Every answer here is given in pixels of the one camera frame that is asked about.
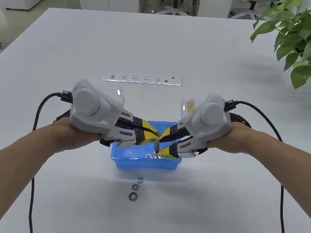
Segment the forearm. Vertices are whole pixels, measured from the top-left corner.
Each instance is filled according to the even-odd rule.
[[[311,155],[256,131],[246,147],[311,217]]]
[[[46,160],[56,152],[48,127],[0,150],[0,219]]]

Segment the black cable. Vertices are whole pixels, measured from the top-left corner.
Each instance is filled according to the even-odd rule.
[[[245,104],[253,109],[255,109],[267,122],[268,124],[271,126],[271,128],[273,129],[274,133],[276,134],[278,140],[280,140],[281,142],[283,142],[280,134],[278,133],[278,131],[276,130],[275,126],[272,124],[271,120],[255,105],[245,102],[245,101],[234,101],[234,104]],[[284,228],[284,218],[283,218],[283,206],[284,206],[284,187],[283,185],[281,185],[281,198],[280,198],[280,222],[281,222],[281,232],[285,233],[285,228]]]
[[[37,113],[35,115],[35,122],[34,122],[34,127],[33,127],[33,131],[36,130],[37,128],[37,125],[38,125],[38,120],[39,120],[39,115],[40,115],[40,112],[41,112],[41,109],[43,107],[43,105],[46,103],[46,101],[48,101],[50,98],[54,97],[54,96],[58,96],[58,97],[62,97],[63,94],[60,93],[60,92],[57,92],[57,93],[52,93],[48,96],[46,96],[44,98],[44,100],[40,103],[39,107],[38,107],[38,110],[37,110]],[[31,195],[30,195],[30,205],[29,205],[29,216],[28,216],[28,219],[29,219],[29,230],[30,230],[30,233],[33,233],[33,206],[34,206],[34,196],[35,196],[35,178],[33,177],[31,179]]]

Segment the power strip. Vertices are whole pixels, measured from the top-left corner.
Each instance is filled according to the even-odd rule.
[[[141,84],[157,84],[167,86],[181,86],[181,78],[170,75],[139,75],[128,73],[111,73],[102,79],[107,82],[120,82],[120,83],[141,83]]]

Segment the blue container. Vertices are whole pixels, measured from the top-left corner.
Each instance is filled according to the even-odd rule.
[[[168,127],[173,126],[176,122],[167,121],[149,121],[149,123],[158,131],[160,134],[164,132]],[[160,150],[166,146],[169,146],[173,142],[160,143]],[[181,162],[181,158],[178,159],[164,159],[155,158],[154,150],[155,144],[148,143],[143,146],[132,146],[127,148],[117,147],[118,143],[112,144],[111,159],[115,161],[117,168],[158,168],[158,169],[169,169],[175,170]]]

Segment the metal washer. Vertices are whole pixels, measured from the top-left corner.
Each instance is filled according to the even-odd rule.
[[[130,201],[136,201],[137,200],[137,193],[135,192],[131,192],[129,195],[128,195],[128,198]]]

